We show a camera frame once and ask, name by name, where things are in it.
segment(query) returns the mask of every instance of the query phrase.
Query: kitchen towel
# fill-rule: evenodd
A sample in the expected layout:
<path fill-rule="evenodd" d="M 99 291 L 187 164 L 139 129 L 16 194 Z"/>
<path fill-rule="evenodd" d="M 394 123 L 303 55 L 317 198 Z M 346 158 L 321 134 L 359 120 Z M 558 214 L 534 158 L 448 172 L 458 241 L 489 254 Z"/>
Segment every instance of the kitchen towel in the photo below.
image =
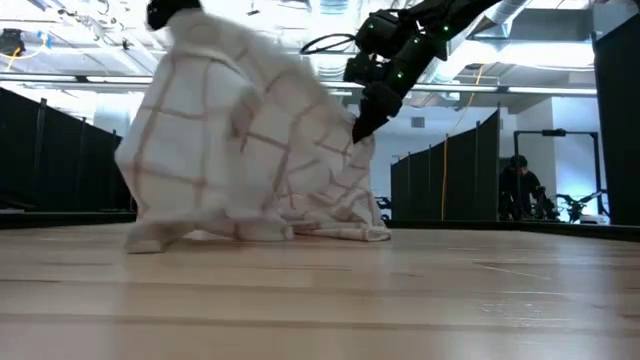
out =
<path fill-rule="evenodd" d="M 238 240 L 390 238 L 370 190 L 375 141 L 297 56 L 230 20 L 184 10 L 116 162 L 138 204 L 129 233 Z"/>

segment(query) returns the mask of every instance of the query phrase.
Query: orange cable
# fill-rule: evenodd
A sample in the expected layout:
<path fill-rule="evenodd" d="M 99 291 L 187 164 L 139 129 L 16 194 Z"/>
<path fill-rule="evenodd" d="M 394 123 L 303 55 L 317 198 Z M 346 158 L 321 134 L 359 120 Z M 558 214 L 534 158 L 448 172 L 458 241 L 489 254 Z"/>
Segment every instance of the orange cable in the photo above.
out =
<path fill-rule="evenodd" d="M 478 76 L 476 77 L 476 85 L 480 83 L 480 78 L 482 77 L 483 69 L 484 69 L 484 65 L 480 67 L 480 70 L 478 71 Z M 460 115 L 460 118 L 458 119 L 458 122 L 456 122 L 456 124 L 451 128 L 451 130 L 445 135 L 445 138 L 444 138 L 444 167 L 443 167 L 443 174 L 442 174 L 442 199 L 440 202 L 440 221 L 444 221 L 444 215 L 445 215 L 444 210 L 445 210 L 445 205 L 447 203 L 446 201 L 447 199 L 447 148 L 449 143 L 449 134 L 453 133 L 453 130 L 455 130 L 455 128 L 458 127 L 460 122 L 462 122 L 462 119 L 467 114 L 469 107 L 471 107 L 471 102 L 473 102 L 473 97 L 475 95 L 476 93 L 471 94 L 471 96 L 469 97 L 469 101 L 467 101 L 467 105 L 464 107 L 464 110 L 462 111 L 462 115 Z"/>

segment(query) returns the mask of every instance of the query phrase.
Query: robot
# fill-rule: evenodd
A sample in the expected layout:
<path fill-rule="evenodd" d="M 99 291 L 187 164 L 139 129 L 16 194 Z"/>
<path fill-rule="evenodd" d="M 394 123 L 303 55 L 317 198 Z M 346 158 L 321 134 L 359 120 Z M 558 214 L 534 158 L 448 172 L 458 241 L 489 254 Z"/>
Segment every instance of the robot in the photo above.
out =
<path fill-rule="evenodd" d="M 407 9 L 378 10 L 369 15 L 355 36 L 333 34 L 305 45 L 313 54 L 355 41 L 360 52 L 347 61 L 344 81 L 364 86 L 353 142 L 371 135 L 398 115 L 402 100 L 435 58 L 447 59 L 447 42 L 464 31 L 480 14 L 500 0 L 430 0 Z M 347 41 L 309 51 L 332 36 Z"/>

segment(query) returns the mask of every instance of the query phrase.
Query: person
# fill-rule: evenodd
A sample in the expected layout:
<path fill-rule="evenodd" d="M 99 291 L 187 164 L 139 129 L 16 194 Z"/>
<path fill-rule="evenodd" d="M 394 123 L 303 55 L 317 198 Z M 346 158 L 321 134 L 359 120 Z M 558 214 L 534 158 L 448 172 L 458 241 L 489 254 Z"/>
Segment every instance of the person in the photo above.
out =
<path fill-rule="evenodd" d="M 520 195 L 518 196 L 518 177 L 520 178 Z M 499 180 L 499 213 L 501 220 L 520 220 L 533 217 L 531 197 L 541 205 L 539 208 L 553 217 L 555 206 L 546 197 L 545 189 L 540 180 L 528 168 L 527 158 L 514 155 L 509 159 L 509 165 L 502 170 Z M 536 217 L 544 217 L 539 212 Z"/>

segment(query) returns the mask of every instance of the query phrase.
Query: metal frame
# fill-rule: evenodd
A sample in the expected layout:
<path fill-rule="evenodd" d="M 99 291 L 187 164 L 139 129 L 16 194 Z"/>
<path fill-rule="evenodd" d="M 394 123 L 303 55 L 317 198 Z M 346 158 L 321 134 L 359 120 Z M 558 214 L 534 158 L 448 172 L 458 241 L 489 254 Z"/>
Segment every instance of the metal frame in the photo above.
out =
<path fill-rule="evenodd" d="M 566 135 L 589 135 L 593 139 L 593 155 L 595 158 L 595 176 L 596 176 L 596 191 L 602 190 L 602 178 L 601 178 L 601 170 L 600 170 L 600 140 L 599 134 L 595 131 L 565 131 L 565 130 L 527 130 L 527 131 L 514 131 L 513 132 L 513 148 L 514 153 L 516 155 L 516 167 L 519 167 L 519 143 L 518 138 L 522 134 L 533 134 L 533 135 L 542 135 L 545 137 L 565 137 Z M 520 194 L 520 177 L 516 177 L 516 186 L 518 189 L 518 194 Z M 522 199 L 518 196 L 516 200 L 516 204 L 518 209 L 522 210 Z M 604 213 L 604 205 L 602 204 L 602 196 L 598 197 L 598 214 Z"/>

